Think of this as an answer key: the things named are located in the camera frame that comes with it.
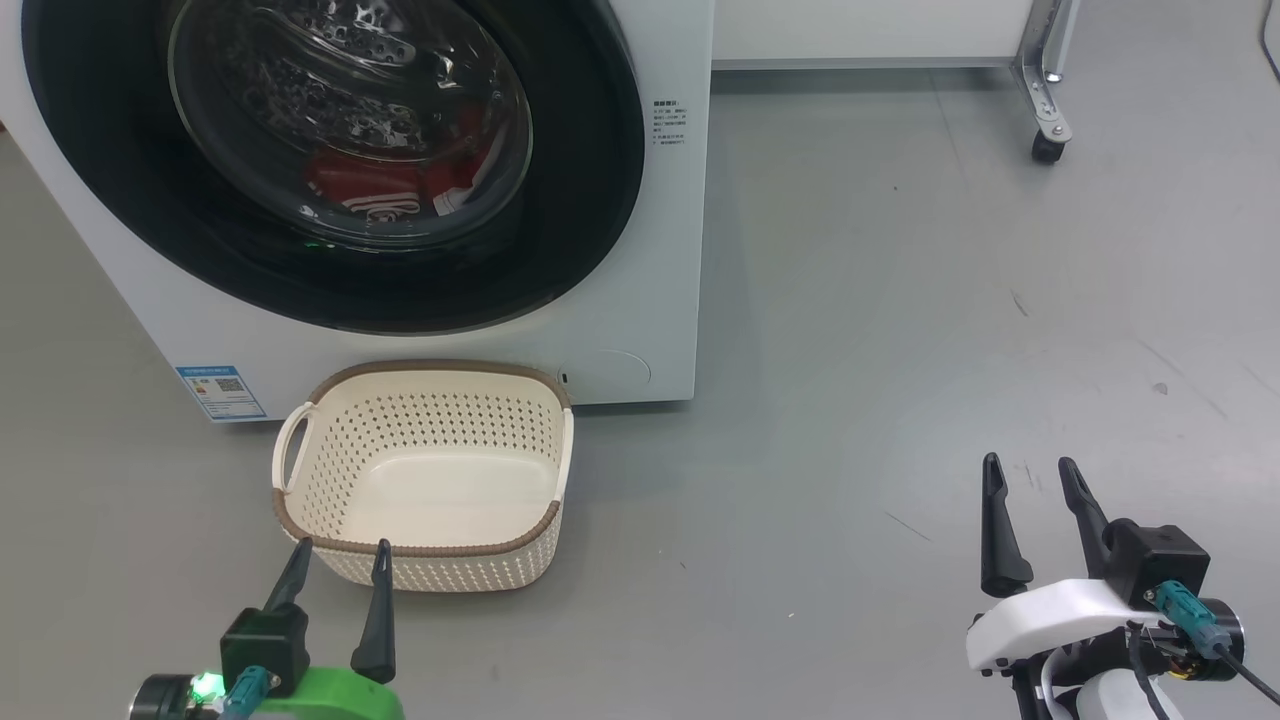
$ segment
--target beige plastic basket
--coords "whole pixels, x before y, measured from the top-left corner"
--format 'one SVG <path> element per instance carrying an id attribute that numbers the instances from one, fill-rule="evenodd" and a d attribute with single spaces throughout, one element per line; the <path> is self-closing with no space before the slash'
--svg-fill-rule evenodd
<path id="1" fill-rule="evenodd" d="M 306 421 L 293 466 L 293 436 Z M 515 589 L 550 565 L 573 448 L 554 379 L 470 361 L 374 363 L 325 380 L 275 442 L 275 516 L 339 575 L 396 589 Z"/>

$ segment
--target basket bottom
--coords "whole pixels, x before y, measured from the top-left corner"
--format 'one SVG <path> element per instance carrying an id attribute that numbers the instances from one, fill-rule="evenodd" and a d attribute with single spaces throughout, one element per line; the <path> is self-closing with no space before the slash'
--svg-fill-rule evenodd
<path id="1" fill-rule="evenodd" d="M 342 539 L 484 546 L 516 539 L 554 500 L 558 469 L 517 452 L 458 448 L 378 455 L 356 483 Z"/>

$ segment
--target brown basket rim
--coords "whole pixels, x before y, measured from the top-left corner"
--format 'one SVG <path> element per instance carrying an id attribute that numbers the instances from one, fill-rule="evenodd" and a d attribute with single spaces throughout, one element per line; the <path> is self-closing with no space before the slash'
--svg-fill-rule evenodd
<path id="1" fill-rule="evenodd" d="M 307 398 L 312 405 L 319 405 L 325 395 L 333 388 L 338 387 L 346 380 L 358 375 L 367 375 L 371 373 L 404 373 L 415 370 L 439 370 L 439 372 L 465 372 L 465 373 L 492 373 L 499 375 L 516 375 L 521 378 L 529 378 L 538 380 L 550 388 L 556 393 L 557 400 L 561 402 L 561 409 L 572 407 L 572 402 L 568 398 L 568 393 L 564 388 L 556 382 L 554 378 L 543 373 L 541 370 L 535 370 L 532 368 L 522 368 L 520 365 L 507 365 L 504 363 L 488 363 L 483 360 L 388 360 L 381 363 L 365 363 L 362 365 L 355 365 L 347 368 L 339 373 L 334 373 L 325 382 L 316 387 L 311 397 Z M 303 530 L 293 518 L 289 515 L 288 507 L 284 505 L 284 491 L 273 489 L 271 491 L 271 505 L 275 510 L 275 518 L 280 521 L 284 532 L 288 533 L 294 541 L 301 541 L 302 538 L 311 538 L 315 547 L 321 550 L 333 550 L 338 552 L 352 552 L 356 555 L 376 555 L 378 546 L 366 542 L 349 542 L 339 541 L 334 538 L 324 538 L 314 536 Z M 547 528 L 552 525 L 556 520 L 556 514 L 559 512 L 561 501 L 553 500 L 550 505 L 547 506 L 547 512 L 543 519 L 538 521 L 527 533 L 520 536 L 518 538 L 497 544 L 475 544 L 475 546 L 457 546 L 457 547 L 444 547 L 444 546 L 392 546 L 392 552 L 398 557 L 417 557 L 417 559 L 461 559 L 461 557 L 484 557 L 490 555 L 506 555 L 508 552 L 515 552 L 521 550 L 534 541 L 536 541 Z"/>

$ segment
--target teal connector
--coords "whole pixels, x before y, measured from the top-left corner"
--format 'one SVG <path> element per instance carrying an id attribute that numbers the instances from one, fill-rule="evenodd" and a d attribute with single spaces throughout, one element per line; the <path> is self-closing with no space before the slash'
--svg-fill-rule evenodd
<path id="1" fill-rule="evenodd" d="M 236 679 L 232 692 L 227 693 L 220 720 L 248 720 L 269 692 L 271 692 L 271 674 L 261 665 L 250 665 Z"/>
<path id="2" fill-rule="evenodd" d="M 1160 583 L 1152 602 L 1192 638 L 1192 644 L 1207 660 L 1219 659 L 1215 646 L 1231 647 L 1231 635 L 1217 624 L 1217 615 L 1178 580 Z"/>

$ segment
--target white board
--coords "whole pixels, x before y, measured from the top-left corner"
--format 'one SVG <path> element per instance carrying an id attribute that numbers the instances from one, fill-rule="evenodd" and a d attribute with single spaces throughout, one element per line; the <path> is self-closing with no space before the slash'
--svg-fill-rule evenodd
<path id="1" fill-rule="evenodd" d="M 1032 0 L 718 0 L 718 69 L 1004 64 Z"/>

